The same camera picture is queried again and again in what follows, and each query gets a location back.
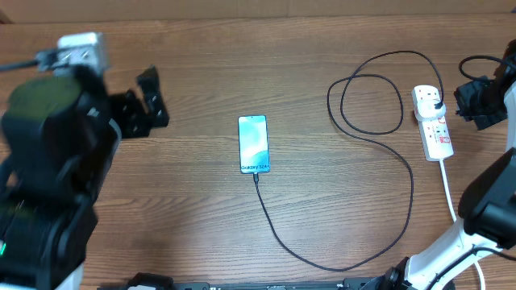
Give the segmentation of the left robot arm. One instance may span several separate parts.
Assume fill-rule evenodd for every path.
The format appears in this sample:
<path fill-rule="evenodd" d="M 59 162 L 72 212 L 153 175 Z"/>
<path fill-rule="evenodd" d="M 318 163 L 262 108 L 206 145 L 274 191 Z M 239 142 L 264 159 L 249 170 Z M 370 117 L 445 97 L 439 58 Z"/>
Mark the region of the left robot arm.
<path fill-rule="evenodd" d="M 1 285 L 55 289 L 85 262 L 94 203 L 123 139 L 169 124 L 155 67 L 142 96 L 108 93 L 86 66 L 36 77 L 10 95 L 1 131 Z"/>

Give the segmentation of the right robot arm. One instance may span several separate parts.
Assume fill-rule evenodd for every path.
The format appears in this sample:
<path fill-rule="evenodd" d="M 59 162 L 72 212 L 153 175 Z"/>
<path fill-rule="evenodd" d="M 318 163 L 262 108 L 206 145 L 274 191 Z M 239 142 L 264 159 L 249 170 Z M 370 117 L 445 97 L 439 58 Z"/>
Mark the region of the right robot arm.
<path fill-rule="evenodd" d="M 460 198 L 457 220 L 423 252 L 403 259 L 366 289 L 453 289 L 453 279 L 489 255 L 504 257 L 515 245 L 515 42 L 510 41 L 493 78 L 470 77 L 454 92 L 456 114 L 478 130 L 506 120 L 505 153 Z"/>

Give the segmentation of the blue Galaxy smartphone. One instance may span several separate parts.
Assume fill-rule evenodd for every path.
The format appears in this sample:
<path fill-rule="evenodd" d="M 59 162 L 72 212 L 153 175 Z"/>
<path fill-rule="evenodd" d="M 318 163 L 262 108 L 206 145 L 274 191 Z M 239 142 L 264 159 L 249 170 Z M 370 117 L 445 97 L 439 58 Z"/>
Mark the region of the blue Galaxy smartphone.
<path fill-rule="evenodd" d="M 239 164 L 243 174 L 269 172 L 268 126 L 264 115 L 238 118 Z"/>

